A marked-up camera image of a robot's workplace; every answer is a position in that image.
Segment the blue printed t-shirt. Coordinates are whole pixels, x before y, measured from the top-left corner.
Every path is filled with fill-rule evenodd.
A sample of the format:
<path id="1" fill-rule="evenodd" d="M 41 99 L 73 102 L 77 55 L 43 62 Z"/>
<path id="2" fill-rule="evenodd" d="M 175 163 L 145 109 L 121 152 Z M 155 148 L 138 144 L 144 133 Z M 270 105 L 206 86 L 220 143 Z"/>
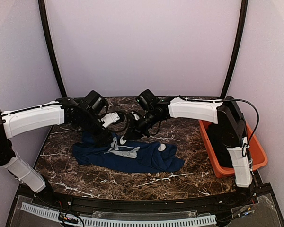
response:
<path id="1" fill-rule="evenodd" d="M 119 144 L 120 136 L 113 135 L 108 146 L 97 147 L 91 135 L 84 132 L 81 142 L 72 146 L 72 155 L 80 165 L 96 165 L 123 173 L 174 173 L 185 161 L 176 157 L 177 146 L 165 144 L 166 150 L 158 151 L 159 142 L 127 141 Z"/>

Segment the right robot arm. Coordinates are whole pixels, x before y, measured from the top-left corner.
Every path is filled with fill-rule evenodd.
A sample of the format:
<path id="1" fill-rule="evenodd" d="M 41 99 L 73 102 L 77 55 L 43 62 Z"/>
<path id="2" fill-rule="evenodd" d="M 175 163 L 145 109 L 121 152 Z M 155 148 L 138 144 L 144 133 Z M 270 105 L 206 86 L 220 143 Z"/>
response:
<path id="1" fill-rule="evenodd" d="M 136 101 L 145 111 L 140 116 L 129 115 L 129 126 L 120 143 L 149 137 L 155 124 L 170 118 L 187 118 L 210 122 L 210 132 L 216 141 L 224 146 L 222 156 L 231 160 L 235 173 L 235 183 L 239 187 L 232 194 L 232 201 L 242 205 L 250 198 L 248 187 L 252 184 L 253 164 L 249 144 L 253 134 L 249 134 L 247 123 L 241 112 L 239 99 L 227 97 L 223 100 L 192 99 L 182 96 L 158 98 L 150 90 L 141 92 Z"/>

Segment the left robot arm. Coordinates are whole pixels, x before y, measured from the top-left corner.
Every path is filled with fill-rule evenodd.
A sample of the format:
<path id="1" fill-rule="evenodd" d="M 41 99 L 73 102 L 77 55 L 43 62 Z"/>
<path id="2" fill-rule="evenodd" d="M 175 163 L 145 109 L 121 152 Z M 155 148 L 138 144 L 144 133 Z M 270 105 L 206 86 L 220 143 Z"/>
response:
<path id="1" fill-rule="evenodd" d="M 87 131 L 96 145 L 110 144 L 108 127 L 120 119 L 118 113 L 109 113 L 103 96 L 92 90 L 84 98 L 62 97 L 45 104 L 14 111 L 0 109 L 0 167 L 8 170 L 47 206 L 57 203 L 46 180 L 13 149 L 11 139 L 51 126 L 74 124 Z"/>

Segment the round gold white brooch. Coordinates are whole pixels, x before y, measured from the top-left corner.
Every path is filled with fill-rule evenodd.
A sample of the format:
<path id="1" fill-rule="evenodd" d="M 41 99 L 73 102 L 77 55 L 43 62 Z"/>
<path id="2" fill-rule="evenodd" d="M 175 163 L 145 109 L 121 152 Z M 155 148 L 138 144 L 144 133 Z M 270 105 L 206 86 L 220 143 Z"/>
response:
<path id="1" fill-rule="evenodd" d="M 165 151 L 165 150 L 166 150 L 166 145 L 163 144 L 163 143 L 161 143 L 161 144 L 159 145 L 159 147 L 158 147 L 158 151 L 159 151 L 159 152 L 163 152 L 163 151 Z"/>

